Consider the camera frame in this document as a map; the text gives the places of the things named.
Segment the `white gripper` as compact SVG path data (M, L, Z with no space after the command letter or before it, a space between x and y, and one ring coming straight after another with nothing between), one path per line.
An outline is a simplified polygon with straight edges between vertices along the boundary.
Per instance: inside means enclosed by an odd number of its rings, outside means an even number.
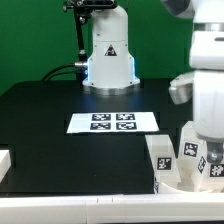
M195 70L170 82L173 102L186 103L193 98L193 128L207 143L207 161L219 164L224 142L224 71Z

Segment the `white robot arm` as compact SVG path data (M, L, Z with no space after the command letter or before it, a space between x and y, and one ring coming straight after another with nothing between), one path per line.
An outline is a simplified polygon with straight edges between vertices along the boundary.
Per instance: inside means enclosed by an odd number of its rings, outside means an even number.
M207 161L224 156L224 0L160 0L173 16L193 22L191 72L170 82L174 103L193 101L193 128L207 143ZM86 88L117 92L139 82L127 46L127 14L115 0L84 0L93 9L93 52Z

